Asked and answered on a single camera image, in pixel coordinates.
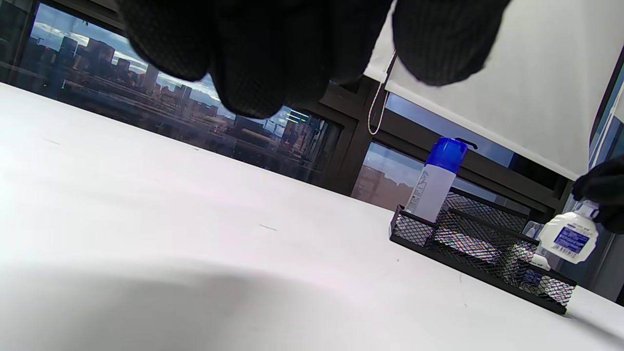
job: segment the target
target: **metal mesh organizer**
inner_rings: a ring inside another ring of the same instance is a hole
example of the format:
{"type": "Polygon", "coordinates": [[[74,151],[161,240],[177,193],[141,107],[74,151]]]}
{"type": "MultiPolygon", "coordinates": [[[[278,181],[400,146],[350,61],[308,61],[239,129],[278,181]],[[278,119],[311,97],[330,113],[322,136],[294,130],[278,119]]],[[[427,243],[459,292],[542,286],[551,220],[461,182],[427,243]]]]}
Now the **metal mesh organizer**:
{"type": "Polygon", "coordinates": [[[499,204],[475,197],[472,194],[451,188],[444,205],[466,214],[497,224],[514,232],[522,232],[529,221],[528,215],[507,209],[499,204]]]}
{"type": "Polygon", "coordinates": [[[536,240],[459,210],[445,208],[431,223],[399,206],[390,240],[559,314],[576,287],[529,263],[536,240]]]}

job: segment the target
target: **blue label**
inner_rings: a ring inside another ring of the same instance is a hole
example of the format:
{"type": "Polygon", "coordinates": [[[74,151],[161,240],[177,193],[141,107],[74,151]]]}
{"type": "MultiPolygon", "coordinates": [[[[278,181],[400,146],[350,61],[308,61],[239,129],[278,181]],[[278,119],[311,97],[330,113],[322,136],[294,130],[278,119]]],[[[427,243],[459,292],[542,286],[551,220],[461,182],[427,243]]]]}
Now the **blue label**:
{"type": "Polygon", "coordinates": [[[559,235],[557,235],[557,238],[555,238],[555,244],[578,254],[585,244],[587,244],[588,240],[589,238],[581,233],[575,232],[569,228],[563,228],[559,232],[559,235]]]}

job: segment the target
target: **window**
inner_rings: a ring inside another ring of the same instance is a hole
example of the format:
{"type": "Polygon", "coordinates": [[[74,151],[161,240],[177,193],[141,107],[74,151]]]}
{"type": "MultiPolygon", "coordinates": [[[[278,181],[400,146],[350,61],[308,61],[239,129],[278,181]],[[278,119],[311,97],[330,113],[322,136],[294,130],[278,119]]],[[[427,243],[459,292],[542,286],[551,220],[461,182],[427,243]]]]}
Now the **window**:
{"type": "Polygon", "coordinates": [[[542,184],[549,189],[556,189],[557,173],[541,166],[526,157],[482,137],[458,124],[440,117],[437,114],[413,104],[397,95],[390,94],[386,108],[410,121],[434,131],[444,137],[460,137],[472,141],[479,146],[476,153],[501,164],[523,176],[542,184]]]}
{"type": "MultiPolygon", "coordinates": [[[[359,172],[351,197],[389,210],[406,205],[424,164],[398,151],[371,143],[359,172]]],[[[528,214],[530,209],[460,178],[453,186],[495,202],[509,209],[528,214]]]]}
{"type": "Polygon", "coordinates": [[[45,4],[18,71],[14,85],[22,89],[317,185],[341,132],[286,107],[265,120],[233,114],[210,76],[168,76],[126,38],[45,4]]]}

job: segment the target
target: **white plastic bottle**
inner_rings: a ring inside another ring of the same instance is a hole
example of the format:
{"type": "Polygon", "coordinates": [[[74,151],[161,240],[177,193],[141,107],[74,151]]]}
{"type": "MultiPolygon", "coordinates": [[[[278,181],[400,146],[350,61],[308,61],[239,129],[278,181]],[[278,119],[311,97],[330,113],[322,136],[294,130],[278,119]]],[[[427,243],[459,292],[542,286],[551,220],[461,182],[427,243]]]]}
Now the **white plastic bottle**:
{"type": "Polygon", "coordinates": [[[587,260],[598,239],[596,224],[592,220],[597,214],[598,205],[585,200],[571,212],[556,215],[539,234],[541,246],[574,264],[587,260]]]}
{"type": "Polygon", "coordinates": [[[468,151],[466,143],[477,147],[462,139],[442,137],[438,140],[416,182],[416,187],[406,206],[408,212],[429,222],[436,221],[444,199],[468,151]]]}

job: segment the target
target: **table surface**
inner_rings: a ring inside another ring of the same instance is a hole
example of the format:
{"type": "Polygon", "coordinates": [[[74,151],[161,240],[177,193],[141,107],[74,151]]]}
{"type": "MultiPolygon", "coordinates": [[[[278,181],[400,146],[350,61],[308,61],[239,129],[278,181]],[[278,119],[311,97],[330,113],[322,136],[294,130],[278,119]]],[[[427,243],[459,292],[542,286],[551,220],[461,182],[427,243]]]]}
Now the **table surface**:
{"type": "Polygon", "coordinates": [[[0,85],[0,349],[621,350],[388,240],[392,212],[0,85]]]}

